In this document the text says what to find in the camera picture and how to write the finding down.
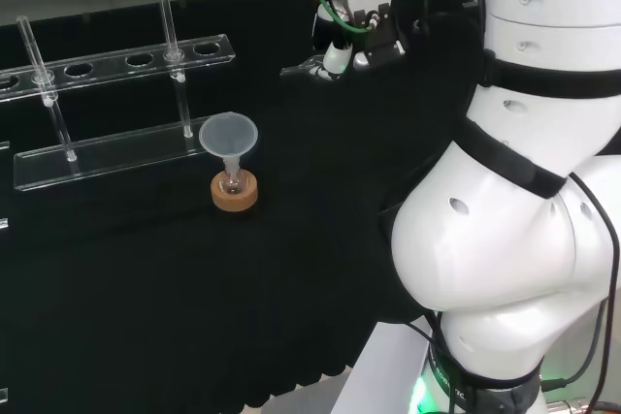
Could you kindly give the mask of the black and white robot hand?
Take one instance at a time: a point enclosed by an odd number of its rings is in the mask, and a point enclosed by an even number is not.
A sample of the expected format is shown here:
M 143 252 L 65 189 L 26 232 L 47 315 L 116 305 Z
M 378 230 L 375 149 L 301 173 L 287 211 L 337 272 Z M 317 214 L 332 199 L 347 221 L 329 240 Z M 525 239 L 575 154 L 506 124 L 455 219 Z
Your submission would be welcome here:
M 363 71 L 391 63 L 407 48 L 392 0 L 325 0 L 317 7 L 312 42 L 326 79 L 338 79 L 350 67 Z

